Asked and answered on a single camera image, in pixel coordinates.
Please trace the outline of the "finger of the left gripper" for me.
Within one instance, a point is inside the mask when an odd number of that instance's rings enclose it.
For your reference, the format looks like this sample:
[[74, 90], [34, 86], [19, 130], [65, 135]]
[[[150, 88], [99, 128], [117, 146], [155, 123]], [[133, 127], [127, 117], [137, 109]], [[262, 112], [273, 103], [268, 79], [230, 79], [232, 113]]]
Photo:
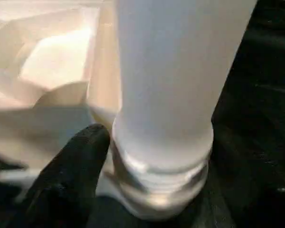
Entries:
[[9, 161], [0, 157], [0, 171], [26, 170], [28, 166], [16, 161]]

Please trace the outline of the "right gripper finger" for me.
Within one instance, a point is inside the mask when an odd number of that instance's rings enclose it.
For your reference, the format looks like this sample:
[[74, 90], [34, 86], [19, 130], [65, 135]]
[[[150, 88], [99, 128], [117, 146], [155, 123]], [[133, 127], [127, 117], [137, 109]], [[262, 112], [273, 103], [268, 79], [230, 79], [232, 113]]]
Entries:
[[84, 228], [110, 134], [92, 124], [73, 136], [41, 171], [12, 218], [14, 228]]

